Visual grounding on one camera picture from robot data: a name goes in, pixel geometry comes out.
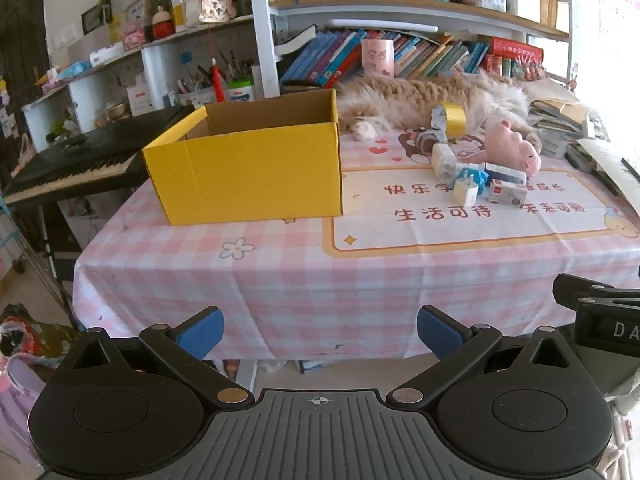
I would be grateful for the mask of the navy spray bottle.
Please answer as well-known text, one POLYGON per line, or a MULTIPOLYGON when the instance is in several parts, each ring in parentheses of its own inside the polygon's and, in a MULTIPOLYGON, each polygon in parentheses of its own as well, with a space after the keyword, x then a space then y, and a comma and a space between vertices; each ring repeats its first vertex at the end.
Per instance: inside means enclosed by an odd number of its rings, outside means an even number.
POLYGON ((488 174, 489 180, 498 179, 516 184, 527 183, 527 174, 524 171, 490 164, 489 162, 480 162, 479 164, 474 164, 474 162, 458 162, 456 165, 456 173, 458 174, 463 169, 482 170, 488 174))

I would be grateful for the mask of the blue bag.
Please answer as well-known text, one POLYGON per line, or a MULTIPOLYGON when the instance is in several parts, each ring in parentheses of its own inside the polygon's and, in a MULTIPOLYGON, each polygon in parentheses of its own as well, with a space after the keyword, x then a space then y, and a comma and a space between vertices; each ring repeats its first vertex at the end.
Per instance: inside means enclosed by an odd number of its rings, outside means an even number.
POLYGON ((457 180, 471 179, 478 186, 478 195, 482 195, 485 191, 486 184, 489 180, 489 174, 485 170, 465 166, 458 171, 454 180, 451 181, 449 188, 454 189, 457 180))

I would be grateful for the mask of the small white charger plug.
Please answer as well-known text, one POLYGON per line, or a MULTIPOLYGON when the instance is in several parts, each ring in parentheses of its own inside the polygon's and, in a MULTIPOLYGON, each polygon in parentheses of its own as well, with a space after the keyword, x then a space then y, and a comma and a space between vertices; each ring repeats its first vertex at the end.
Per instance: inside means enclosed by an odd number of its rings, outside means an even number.
POLYGON ((472 177, 462 177, 454 181, 454 202, 458 206, 472 207, 476 204, 478 189, 472 177))

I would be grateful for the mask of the pink plush pig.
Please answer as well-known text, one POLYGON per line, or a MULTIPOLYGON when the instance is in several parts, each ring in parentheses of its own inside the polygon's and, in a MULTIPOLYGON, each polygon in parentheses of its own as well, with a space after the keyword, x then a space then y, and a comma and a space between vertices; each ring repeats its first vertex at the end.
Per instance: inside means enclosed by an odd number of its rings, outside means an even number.
POLYGON ((521 133, 503 120, 486 131, 484 150, 466 159, 467 162, 503 166, 523 171, 533 177, 541 168, 541 158, 533 144, 523 139, 521 133))

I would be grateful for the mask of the white tall charger plug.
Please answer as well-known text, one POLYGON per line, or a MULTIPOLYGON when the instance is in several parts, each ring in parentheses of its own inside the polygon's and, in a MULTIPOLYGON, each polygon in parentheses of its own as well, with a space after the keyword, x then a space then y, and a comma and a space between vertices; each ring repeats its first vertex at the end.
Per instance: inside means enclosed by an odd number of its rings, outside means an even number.
POLYGON ((447 143, 436 143, 432 147, 432 167, 436 179, 451 182, 456 176, 457 157, 447 143))

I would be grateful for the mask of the small toy truck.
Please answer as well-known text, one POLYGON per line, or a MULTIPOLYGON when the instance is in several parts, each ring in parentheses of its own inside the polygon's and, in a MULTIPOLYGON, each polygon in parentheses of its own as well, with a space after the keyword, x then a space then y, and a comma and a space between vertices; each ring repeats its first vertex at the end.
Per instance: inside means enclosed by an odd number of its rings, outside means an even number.
POLYGON ((446 133, 439 129, 419 128, 409 133, 410 155, 431 155, 433 146, 439 143, 447 143, 446 133))

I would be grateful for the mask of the pink checkered tablecloth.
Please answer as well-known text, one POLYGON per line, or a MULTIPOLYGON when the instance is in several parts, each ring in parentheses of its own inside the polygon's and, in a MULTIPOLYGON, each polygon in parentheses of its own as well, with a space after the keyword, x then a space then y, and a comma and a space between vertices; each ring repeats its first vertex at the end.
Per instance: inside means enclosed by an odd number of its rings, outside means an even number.
POLYGON ((639 284, 638 216, 566 162, 544 162, 521 208, 463 208, 398 134, 342 155, 336 218, 171 226, 142 185, 77 260, 75 314, 130 337, 215 306, 217 359, 408 358, 426 304, 519 335, 572 320, 561 273, 639 284))

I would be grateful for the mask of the stack of papers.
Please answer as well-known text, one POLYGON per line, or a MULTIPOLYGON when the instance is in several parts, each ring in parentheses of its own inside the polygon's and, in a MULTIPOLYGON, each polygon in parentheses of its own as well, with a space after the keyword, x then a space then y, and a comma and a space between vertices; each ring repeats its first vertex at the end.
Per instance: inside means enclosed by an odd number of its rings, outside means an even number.
POLYGON ((542 154, 598 178, 631 205, 639 201, 639 149, 611 140, 595 110, 546 79, 525 85, 529 121, 542 141, 542 154))

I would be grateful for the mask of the black electronic keyboard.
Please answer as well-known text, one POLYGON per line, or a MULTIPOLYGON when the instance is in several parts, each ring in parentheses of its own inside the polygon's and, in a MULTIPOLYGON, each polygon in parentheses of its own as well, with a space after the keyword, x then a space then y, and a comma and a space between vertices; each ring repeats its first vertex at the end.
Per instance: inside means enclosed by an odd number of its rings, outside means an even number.
POLYGON ((142 185, 149 177, 142 150, 193 111, 167 107, 54 144, 36 154, 2 197, 17 209, 142 185))

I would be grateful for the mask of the yellow tape roll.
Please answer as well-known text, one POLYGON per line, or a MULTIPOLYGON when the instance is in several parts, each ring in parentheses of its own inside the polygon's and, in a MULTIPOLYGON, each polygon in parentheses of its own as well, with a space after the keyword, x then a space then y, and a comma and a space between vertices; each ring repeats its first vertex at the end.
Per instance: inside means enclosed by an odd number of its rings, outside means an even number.
POLYGON ((461 138, 466 133, 466 116, 461 105, 436 103, 431 111, 431 128, 443 133, 449 140, 461 138))

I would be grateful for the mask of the yellow cardboard box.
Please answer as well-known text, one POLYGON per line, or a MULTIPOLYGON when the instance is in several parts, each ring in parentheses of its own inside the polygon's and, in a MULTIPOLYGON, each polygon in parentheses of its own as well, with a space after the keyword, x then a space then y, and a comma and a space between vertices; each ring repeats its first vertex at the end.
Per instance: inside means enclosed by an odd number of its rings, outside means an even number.
POLYGON ((336 217, 343 212, 332 89, 210 103, 143 150, 173 226, 336 217))

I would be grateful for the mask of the red tassel ornament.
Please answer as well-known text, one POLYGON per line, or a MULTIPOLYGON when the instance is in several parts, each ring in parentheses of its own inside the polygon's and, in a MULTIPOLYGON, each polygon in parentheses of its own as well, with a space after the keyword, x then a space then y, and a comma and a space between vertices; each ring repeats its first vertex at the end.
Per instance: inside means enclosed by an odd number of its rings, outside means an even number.
POLYGON ((212 66, 210 66, 210 79, 212 80, 216 102, 223 103, 226 100, 226 95, 224 94, 224 85, 222 84, 222 77, 217 65, 216 58, 212 58, 212 66))

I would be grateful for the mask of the fluffy orange white cat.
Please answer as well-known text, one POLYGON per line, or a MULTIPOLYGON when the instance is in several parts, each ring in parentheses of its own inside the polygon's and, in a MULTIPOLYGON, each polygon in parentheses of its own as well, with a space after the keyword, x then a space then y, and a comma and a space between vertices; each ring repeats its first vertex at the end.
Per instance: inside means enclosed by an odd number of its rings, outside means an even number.
POLYGON ((528 123, 527 94, 521 83, 484 70, 425 79, 382 75, 349 79, 336 89, 338 132, 372 141, 388 130, 426 127, 438 103, 462 107, 467 134, 505 120, 536 151, 542 148, 536 129, 528 123))

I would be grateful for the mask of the white green lid jar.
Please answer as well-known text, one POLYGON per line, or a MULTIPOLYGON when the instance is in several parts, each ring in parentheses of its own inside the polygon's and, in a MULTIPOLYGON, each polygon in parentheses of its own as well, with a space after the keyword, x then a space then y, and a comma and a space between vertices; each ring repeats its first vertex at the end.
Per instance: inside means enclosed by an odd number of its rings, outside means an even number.
POLYGON ((255 99, 254 81, 251 79, 230 81, 228 93, 230 101, 252 102, 255 99))

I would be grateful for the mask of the white bookshelf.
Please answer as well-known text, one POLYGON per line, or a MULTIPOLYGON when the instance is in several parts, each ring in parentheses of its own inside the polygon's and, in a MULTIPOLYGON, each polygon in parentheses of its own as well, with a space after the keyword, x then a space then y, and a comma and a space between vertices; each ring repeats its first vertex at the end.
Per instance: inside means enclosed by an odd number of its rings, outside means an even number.
MULTIPOLYGON (((101 26, 86 34, 80 16, 98 0, 43 0, 43 18, 50 62, 72 62, 68 48, 83 47, 98 52, 99 63, 44 96, 23 106, 26 125, 36 151, 48 146, 51 126, 63 115, 64 105, 72 108, 76 124, 87 133, 108 100, 127 99, 139 82, 146 85, 148 110, 160 110, 166 96, 178 90, 184 71, 179 56, 189 42, 203 47, 196 55, 209 63, 230 48, 253 55, 250 76, 260 96, 276 96, 279 63, 285 43, 310 26, 318 29, 340 25, 369 28, 407 29, 409 32, 472 32, 529 42, 550 40, 563 49, 562 60, 570 64, 570 34, 552 26, 517 15, 434 0, 241 0, 240 14, 221 24, 198 23, 161 40, 148 42, 130 51, 101 26)), ((143 0, 134 0, 135 4, 143 0)), ((112 0, 115 18, 122 18, 126 6, 112 0)))

